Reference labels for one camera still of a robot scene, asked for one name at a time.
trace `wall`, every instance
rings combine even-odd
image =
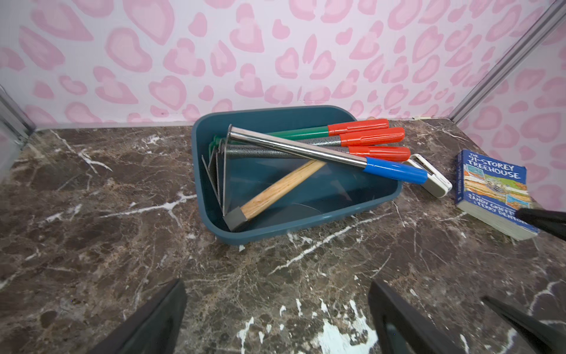
[[[459,127],[491,157],[527,167],[546,209],[566,211],[566,23]]]
[[[447,116],[548,0],[4,0],[0,83],[39,127],[332,104]]]

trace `metal frame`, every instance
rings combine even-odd
[[[556,0],[507,54],[456,106],[448,117],[454,123],[463,120],[503,81],[561,22],[566,19],[566,0]]]

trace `blue plastic bin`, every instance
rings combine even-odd
[[[395,199],[402,183],[359,169],[327,164],[269,209],[250,221],[241,232],[231,232],[222,219],[201,155],[208,161],[208,144],[225,136],[228,126],[270,133],[335,123],[355,118],[335,106],[304,106],[211,113],[192,128],[192,160],[199,212],[206,227],[222,242],[242,245],[330,221],[343,219]],[[235,159],[230,163],[231,207],[242,206],[295,168],[303,159]]]

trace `white object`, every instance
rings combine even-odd
[[[403,163],[424,169],[428,173],[428,179],[422,186],[435,197],[442,198],[452,190],[452,183],[418,153],[412,154],[411,157]]]

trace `table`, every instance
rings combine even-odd
[[[454,181],[451,121],[392,121]],[[565,243],[513,242],[404,184],[378,208],[247,244],[200,220],[190,127],[41,131],[0,186],[0,352],[84,353],[173,278],[179,353],[379,352],[372,278],[470,353],[529,352],[479,298],[564,324]]]

